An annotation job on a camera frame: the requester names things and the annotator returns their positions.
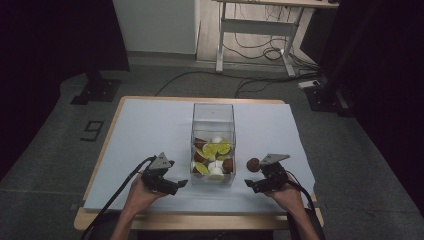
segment black curtain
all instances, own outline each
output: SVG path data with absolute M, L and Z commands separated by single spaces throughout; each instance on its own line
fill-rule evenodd
M 98 70 L 129 71 L 111 0 L 0 1 L 1 177 L 32 141 L 62 81 Z
M 354 115 L 422 214 L 423 12 L 418 0 L 345 0 L 321 63 L 329 83 L 347 89 Z

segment human hand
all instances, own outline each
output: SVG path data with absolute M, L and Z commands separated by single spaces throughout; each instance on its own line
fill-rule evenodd
M 298 212 L 304 212 L 300 191 L 288 183 L 280 190 L 266 192 L 265 195 L 274 199 L 281 208 L 292 215 Z
M 274 199 L 281 208 L 293 216 L 298 227 L 300 239 L 319 240 L 309 216 L 305 211 L 302 197 L 298 189 L 286 183 L 282 189 L 267 192 L 265 195 Z
M 131 184 L 131 189 L 127 197 L 123 211 L 135 216 L 137 213 L 148 208 L 157 199 L 166 196 L 161 192 L 152 192 L 141 179 L 139 174 Z

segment gray floor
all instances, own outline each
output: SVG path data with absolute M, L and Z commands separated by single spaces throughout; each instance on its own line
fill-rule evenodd
M 81 232 L 73 228 L 76 205 L 85 192 L 120 97 L 152 96 L 181 73 L 213 71 L 214 67 L 178 59 L 131 57 L 130 61 L 129 73 L 103 73 L 107 78 L 123 80 L 112 103 L 70 105 L 86 79 L 81 75 L 63 82 L 56 108 L 0 184 L 0 239 L 79 238 Z M 281 71 L 227 65 L 225 73 L 286 76 Z M 232 98 L 239 81 L 193 74 L 171 83 L 161 96 Z M 298 82 L 274 84 L 241 97 L 282 99 L 291 105 L 316 178 L 327 239 L 423 239 L 422 216 L 358 122 L 310 111 Z M 258 83 L 249 88 L 262 86 Z M 96 142 L 80 141 L 81 137 L 90 137 L 84 132 L 89 120 L 105 122 Z M 274 237 L 289 239 L 287 231 L 276 231 Z

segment round brown object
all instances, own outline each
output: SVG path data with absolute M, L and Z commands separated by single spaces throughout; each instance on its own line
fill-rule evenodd
M 261 168 L 259 167 L 259 159 L 252 158 L 246 163 L 247 169 L 251 172 L 259 172 Z
M 222 168 L 224 169 L 226 173 L 232 173 L 234 170 L 233 159 L 232 158 L 225 159 L 224 162 L 222 163 Z

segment lemon slice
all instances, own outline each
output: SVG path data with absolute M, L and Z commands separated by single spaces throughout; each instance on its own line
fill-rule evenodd
M 220 143 L 217 144 L 217 152 L 219 154 L 227 154 L 231 150 L 231 144 L 229 143 Z
M 199 173 L 201 173 L 201 174 L 208 174 L 209 173 L 209 170 L 206 168 L 205 165 L 203 165 L 203 163 L 196 162 L 195 166 L 196 166 L 197 171 L 199 171 Z
M 203 146 L 203 156 L 205 156 L 205 158 L 215 158 L 216 155 L 216 144 L 205 144 Z

